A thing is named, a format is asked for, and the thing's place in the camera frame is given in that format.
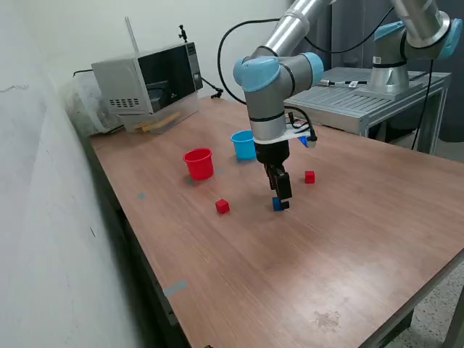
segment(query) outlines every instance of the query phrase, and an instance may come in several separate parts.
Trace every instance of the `cube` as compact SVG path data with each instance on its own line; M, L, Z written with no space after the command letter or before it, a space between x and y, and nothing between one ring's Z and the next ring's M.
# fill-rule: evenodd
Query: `cube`
M304 172L304 181L305 183L315 183L316 174L313 171Z
M278 197L273 197L273 209L275 212L281 212L283 210Z
M216 202L216 210L220 214L225 214L227 213L231 208L229 207L229 202L227 202L225 199L220 199L219 201Z

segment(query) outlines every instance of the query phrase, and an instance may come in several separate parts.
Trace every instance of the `small block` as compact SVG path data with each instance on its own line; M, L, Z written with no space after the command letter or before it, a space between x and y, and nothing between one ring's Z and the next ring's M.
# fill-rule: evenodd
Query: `small block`
M305 181L305 183L315 183L316 182L316 174L313 171L304 172L304 181Z
M275 212L281 212L283 210L278 197L273 197L273 209Z
M303 145L305 145L305 146L307 147L307 139L306 139L306 136L300 136L298 139L301 141L301 143L302 143Z
M225 214L229 210L231 210L231 208L229 207L229 203L225 199L220 199L216 202L216 210L220 214Z

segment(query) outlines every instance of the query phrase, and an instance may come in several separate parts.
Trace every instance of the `white wall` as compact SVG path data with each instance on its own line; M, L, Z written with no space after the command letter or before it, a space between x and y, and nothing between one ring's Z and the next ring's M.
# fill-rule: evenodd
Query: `white wall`
M145 347L112 247L118 226L105 225L116 219L104 221L13 1L0 0L0 347Z
M129 16L140 50L177 44L178 25L197 45L203 76L220 86L216 54L223 34L244 20L280 17L289 0L17 0L52 79L62 88L73 71L132 51L124 16ZM233 63L250 55L275 24L250 25L231 34L223 71L233 91ZM208 87L202 95L211 94Z

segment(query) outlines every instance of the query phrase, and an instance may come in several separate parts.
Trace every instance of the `floor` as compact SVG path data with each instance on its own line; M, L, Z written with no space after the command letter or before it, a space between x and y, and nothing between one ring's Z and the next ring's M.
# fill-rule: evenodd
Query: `floor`
M410 147L407 137L396 145ZM439 141L436 156L464 162L464 143ZM440 347L446 337L457 299L464 284L464 263L442 281L416 308L411 327L399 335L387 348Z

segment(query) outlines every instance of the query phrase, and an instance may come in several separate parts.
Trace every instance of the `blue cube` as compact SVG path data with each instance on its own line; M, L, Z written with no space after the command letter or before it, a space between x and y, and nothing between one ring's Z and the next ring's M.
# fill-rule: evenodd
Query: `blue cube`
M275 212L281 212L283 209L281 203L278 200L278 197L273 197L273 209Z

